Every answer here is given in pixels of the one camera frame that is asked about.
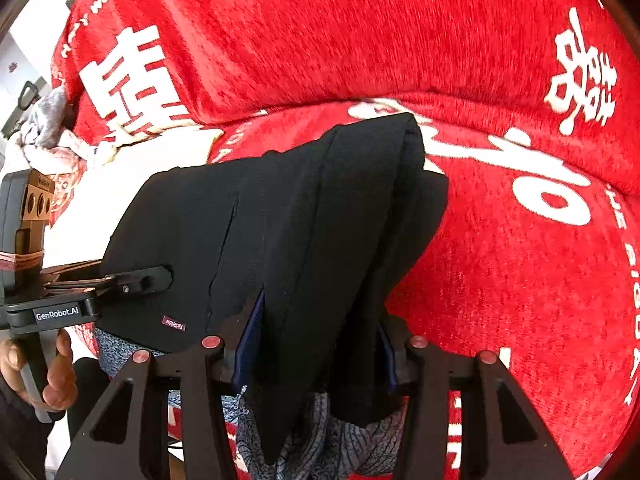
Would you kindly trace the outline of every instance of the black fabric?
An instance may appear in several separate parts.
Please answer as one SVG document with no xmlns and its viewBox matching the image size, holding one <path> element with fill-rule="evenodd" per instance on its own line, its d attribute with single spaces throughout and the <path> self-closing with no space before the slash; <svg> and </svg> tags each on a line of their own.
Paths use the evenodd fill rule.
<svg viewBox="0 0 640 480">
<path fill-rule="evenodd" d="M 340 418 L 380 420 L 397 405 L 376 386 L 378 319 L 446 206 L 446 177 L 423 163 L 414 117 L 398 114 L 336 126 L 285 153 L 153 176 L 111 237 L 102 270 L 165 265 L 174 282 L 105 308 L 98 327 L 179 351 L 263 289 L 248 399 L 265 459 L 276 458 L 320 377 Z M 185 330 L 163 325 L 165 316 Z"/>
<path fill-rule="evenodd" d="M 83 357 L 74 363 L 78 398 L 66 412 L 69 438 L 73 440 L 100 396 L 109 386 L 109 376 L 102 371 L 98 359 Z"/>
<path fill-rule="evenodd" d="M 52 429 L 53 423 L 41 423 L 33 407 L 9 388 L 0 374 L 0 433 L 36 480 L 45 478 L 44 460 Z M 12 478 L 1 463 L 0 474 L 0 478 Z"/>
</svg>

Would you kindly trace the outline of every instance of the gray fluffy fabric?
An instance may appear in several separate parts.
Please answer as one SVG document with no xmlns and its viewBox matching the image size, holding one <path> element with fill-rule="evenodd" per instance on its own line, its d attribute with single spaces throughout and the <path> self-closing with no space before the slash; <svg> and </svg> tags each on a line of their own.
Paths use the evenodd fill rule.
<svg viewBox="0 0 640 480">
<path fill-rule="evenodd" d="M 117 375 L 134 345 L 95 329 L 100 366 L 111 377 Z M 160 352 L 150 350 L 155 356 Z M 180 392 L 170 392 L 169 402 L 180 406 Z M 236 449 L 254 480 L 343 480 L 353 473 L 382 476 L 393 471 L 402 438 L 402 409 L 380 422 L 359 428 L 330 413 L 327 394 L 309 394 L 296 428 L 287 437 L 273 465 L 264 462 L 253 413 L 242 395 L 222 397 L 225 421 L 235 424 Z"/>
<path fill-rule="evenodd" d="M 58 145 L 65 118 L 65 86 L 54 88 L 33 105 L 26 124 L 22 127 L 25 144 L 51 149 Z"/>
</svg>

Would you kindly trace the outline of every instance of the human hand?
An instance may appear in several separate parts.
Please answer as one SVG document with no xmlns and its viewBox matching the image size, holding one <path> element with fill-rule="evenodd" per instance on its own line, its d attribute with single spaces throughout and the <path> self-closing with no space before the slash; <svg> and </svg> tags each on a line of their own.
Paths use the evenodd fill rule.
<svg viewBox="0 0 640 480">
<path fill-rule="evenodd" d="M 72 363 L 74 355 L 71 350 L 71 339 L 66 330 L 61 329 L 56 339 L 58 355 L 53 359 L 47 373 L 48 385 L 42 392 L 42 402 L 31 399 L 24 387 L 20 370 L 26 359 L 20 346 L 11 339 L 0 343 L 0 372 L 7 385 L 16 392 L 22 400 L 32 406 L 47 412 L 62 412 L 76 402 L 78 388 L 76 387 L 76 373 Z"/>
</svg>

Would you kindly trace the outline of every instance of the white chinese character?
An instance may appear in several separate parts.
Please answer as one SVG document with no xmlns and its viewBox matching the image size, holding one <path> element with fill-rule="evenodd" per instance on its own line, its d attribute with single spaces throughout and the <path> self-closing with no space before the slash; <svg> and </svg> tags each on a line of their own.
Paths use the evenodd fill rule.
<svg viewBox="0 0 640 480">
<path fill-rule="evenodd" d="M 618 229 L 626 229 L 626 220 L 625 216 L 622 214 L 622 211 L 614 211 L 613 215 L 616 217 Z"/>
<path fill-rule="evenodd" d="M 413 113 L 397 101 L 386 98 L 373 99 L 370 103 L 359 103 L 349 108 L 349 115 L 358 119 L 370 119 L 403 112 Z M 583 187 L 590 186 L 591 181 L 566 167 L 560 158 L 532 150 L 531 138 L 523 130 L 509 128 L 504 137 L 488 136 L 489 142 L 497 149 L 473 148 L 437 140 L 435 137 L 438 135 L 438 130 L 429 125 L 432 121 L 417 114 L 414 116 L 422 133 L 426 155 L 472 158 L 492 166 L 543 176 L 545 178 L 521 176 L 515 179 L 513 193 L 521 205 L 533 213 L 568 225 L 582 226 L 590 222 L 591 213 L 584 199 L 569 187 L 547 179 L 552 178 Z M 423 169 L 443 173 L 427 157 L 425 157 Z M 545 201 L 544 195 L 546 194 L 564 198 L 566 205 L 559 208 L 552 206 Z"/>
<path fill-rule="evenodd" d="M 627 406 L 631 406 L 631 401 L 634 398 L 634 390 L 636 389 L 636 384 L 638 384 L 638 378 L 636 378 L 636 380 L 634 381 L 634 384 L 631 386 L 628 396 L 625 397 L 625 404 Z"/>
<path fill-rule="evenodd" d="M 634 368 L 631 370 L 631 376 L 629 377 L 629 380 L 634 378 L 634 375 L 638 370 L 638 365 L 640 365 L 640 350 L 634 348 Z"/>
<path fill-rule="evenodd" d="M 159 39 L 158 28 L 153 25 L 133 32 L 127 27 L 116 39 L 118 44 L 102 63 L 92 61 L 80 71 L 84 88 L 100 117 L 104 119 L 115 112 L 115 117 L 107 122 L 112 133 L 124 139 L 130 137 L 128 132 L 141 129 L 154 134 L 174 126 L 195 125 L 191 119 L 174 119 L 189 112 L 180 103 L 167 68 L 145 67 L 164 59 L 160 45 L 140 50 Z"/>
<path fill-rule="evenodd" d="M 629 258 L 629 265 L 634 266 L 636 264 L 636 252 L 631 244 L 625 244 L 626 257 Z"/>
<path fill-rule="evenodd" d="M 616 202 L 616 192 L 610 189 L 605 189 L 604 193 L 609 197 L 609 202 L 611 202 L 611 207 L 620 211 L 621 206 L 618 202 Z"/>
<path fill-rule="evenodd" d="M 618 79 L 616 69 L 610 66 L 607 54 L 599 53 L 594 46 L 585 49 L 575 7 L 569 10 L 569 22 L 573 30 L 567 29 L 556 36 L 556 57 L 565 72 L 551 78 L 551 88 L 544 99 L 556 113 L 565 113 L 572 103 L 575 104 L 574 110 L 560 123 L 560 133 L 563 135 L 573 133 L 575 117 L 580 110 L 586 123 L 596 119 L 602 126 L 605 125 L 615 110 L 616 102 L 611 100 L 610 90 Z M 574 79 L 576 70 L 580 70 L 580 84 Z M 594 86 L 587 90 L 589 79 L 593 81 Z M 601 83 L 607 87 L 607 91 L 600 86 Z M 560 97 L 560 87 L 565 88 L 563 97 Z"/>
<path fill-rule="evenodd" d="M 460 469 L 460 463 L 462 462 L 462 442 L 447 442 L 447 454 L 455 453 L 456 457 L 451 464 L 452 469 Z"/>
</svg>

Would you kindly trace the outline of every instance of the black mount bracket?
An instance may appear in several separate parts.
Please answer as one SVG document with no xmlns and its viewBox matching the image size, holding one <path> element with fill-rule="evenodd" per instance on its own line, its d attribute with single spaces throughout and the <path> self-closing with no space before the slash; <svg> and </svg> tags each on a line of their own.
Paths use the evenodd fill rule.
<svg viewBox="0 0 640 480">
<path fill-rule="evenodd" d="M 187 479 L 234 480 L 220 395 L 238 391 L 232 380 L 237 357 L 262 298 L 247 301 L 220 336 L 185 352 L 133 354 L 79 431 L 56 479 L 169 480 L 167 399 L 169 390 L 180 389 Z M 230 328 L 238 326 L 242 330 Z M 444 352 L 411 336 L 393 316 L 385 315 L 380 331 L 390 388 L 409 397 L 394 480 L 444 477 L 452 390 L 462 394 L 461 480 L 573 479 L 540 416 L 494 353 L 470 358 Z"/>
<path fill-rule="evenodd" d="M 82 272 L 97 272 L 100 262 L 85 262 Z M 111 274 L 87 280 L 65 280 L 78 273 L 77 266 L 57 271 L 46 269 L 41 280 L 15 296 L 4 299 L 0 309 L 0 332 L 7 331 L 20 343 L 27 365 L 22 378 L 28 393 L 42 400 L 47 386 L 47 371 L 56 355 L 56 337 L 60 328 L 89 323 L 100 317 L 102 301 L 114 296 L 143 295 L 166 290 L 172 282 L 164 267 Z M 55 422 L 62 412 L 36 410 L 41 422 Z"/>
</svg>

